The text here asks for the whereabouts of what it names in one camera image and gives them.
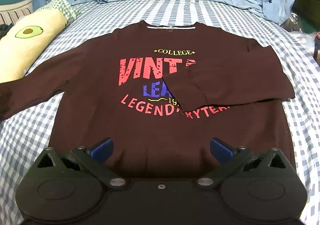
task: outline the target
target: circular cover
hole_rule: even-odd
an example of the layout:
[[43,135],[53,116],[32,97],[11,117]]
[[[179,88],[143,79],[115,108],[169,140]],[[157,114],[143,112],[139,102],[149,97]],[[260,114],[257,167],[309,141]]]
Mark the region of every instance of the circular cover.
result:
[[26,176],[17,189],[17,205],[27,216],[42,221],[70,220],[100,201],[103,190],[96,178],[74,170],[49,169],[40,169],[37,177]]
[[284,221],[298,217],[306,203],[307,193],[295,177],[285,177],[255,170],[226,179],[220,187],[222,200],[237,214],[256,221]]

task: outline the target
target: extended sleeve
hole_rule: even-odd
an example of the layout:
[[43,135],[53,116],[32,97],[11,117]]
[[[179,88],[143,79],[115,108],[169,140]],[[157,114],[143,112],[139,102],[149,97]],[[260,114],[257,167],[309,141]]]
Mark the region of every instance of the extended sleeve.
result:
[[0,121],[64,92],[84,62],[85,46],[50,58],[19,80],[0,83]]
[[256,44],[249,45],[248,51],[238,57],[196,62],[163,79],[184,112],[207,105],[231,106],[295,97],[273,49]]

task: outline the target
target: bed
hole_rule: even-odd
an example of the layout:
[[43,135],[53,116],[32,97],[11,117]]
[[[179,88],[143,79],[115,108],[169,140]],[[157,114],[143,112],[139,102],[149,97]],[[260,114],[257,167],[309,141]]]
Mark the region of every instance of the bed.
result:
[[[301,215],[318,225],[320,215],[320,67],[281,27],[247,11],[206,0],[127,0],[77,5],[78,19],[58,35],[27,72],[43,61],[77,47],[87,39],[144,19],[152,25],[183,26],[196,21],[271,45],[295,88],[296,98],[283,102],[292,135],[297,173],[308,191]],[[48,146],[55,114],[63,94],[0,122],[0,224],[19,224],[23,218],[15,191],[30,165]]]

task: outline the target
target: screw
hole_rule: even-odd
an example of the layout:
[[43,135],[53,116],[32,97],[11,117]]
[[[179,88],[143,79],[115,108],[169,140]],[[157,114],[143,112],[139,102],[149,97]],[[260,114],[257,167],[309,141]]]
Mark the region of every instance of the screw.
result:
[[213,184],[213,181],[210,178],[200,178],[198,184],[202,186],[209,186]]
[[165,184],[159,184],[158,185],[158,189],[165,189],[165,187],[166,187]]
[[123,178],[113,178],[110,181],[112,186],[123,186],[125,184],[125,180]]

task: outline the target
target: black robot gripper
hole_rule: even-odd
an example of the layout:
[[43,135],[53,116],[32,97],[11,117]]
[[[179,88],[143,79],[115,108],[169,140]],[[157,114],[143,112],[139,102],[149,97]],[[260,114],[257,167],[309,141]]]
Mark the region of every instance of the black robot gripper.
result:
[[16,191],[22,224],[303,224],[307,192],[280,149],[208,146],[221,165],[196,179],[124,179],[102,165],[110,138],[68,154],[46,148]]

